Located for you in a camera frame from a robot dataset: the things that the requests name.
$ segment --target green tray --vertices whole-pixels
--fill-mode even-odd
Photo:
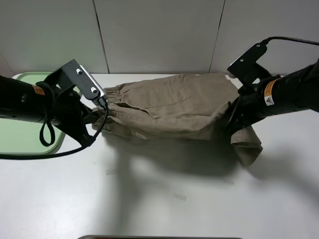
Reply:
[[[35,84],[43,81],[50,72],[28,72],[18,76],[17,80]],[[54,128],[55,143],[45,147],[39,140],[42,123],[0,119],[0,153],[8,154],[47,154],[55,153],[61,146],[65,134]],[[50,141],[50,132],[44,130],[44,138]]]

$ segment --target orange warning label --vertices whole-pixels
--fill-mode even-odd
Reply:
[[[268,83],[268,85],[266,86],[265,91],[264,91],[264,97],[272,95],[273,86],[274,86],[274,83],[276,82],[276,80],[277,79]]]
[[[39,94],[39,95],[45,95],[45,93],[44,93],[44,91],[43,91],[43,89],[41,88],[41,87],[39,87],[39,86],[35,86],[35,85],[32,85],[32,87],[34,88],[34,91],[37,93],[37,94]]]

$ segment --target beige cloth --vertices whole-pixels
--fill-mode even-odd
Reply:
[[[223,73],[181,74],[106,88],[109,117],[104,130],[126,138],[224,137],[222,119],[237,89]],[[93,128],[101,124],[99,119]],[[231,136],[241,162],[251,165],[262,151],[252,127]]]

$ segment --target khaki pants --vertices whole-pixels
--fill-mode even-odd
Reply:
[[[223,73],[181,74],[106,88],[109,117],[104,130],[126,138],[224,137],[222,120],[237,89]],[[97,129],[102,119],[93,128]],[[251,165],[262,151],[252,127],[231,136],[241,162]]]

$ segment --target white table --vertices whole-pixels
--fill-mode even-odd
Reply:
[[[94,75],[102,87],[164,76]],[[318,123],[306,111],[255,124],[264,150],[248,169],[219,145],[102,135],[62,158],[0,160],[0,238],[317,238]],[[60,152],[78,146],[66,137]]]

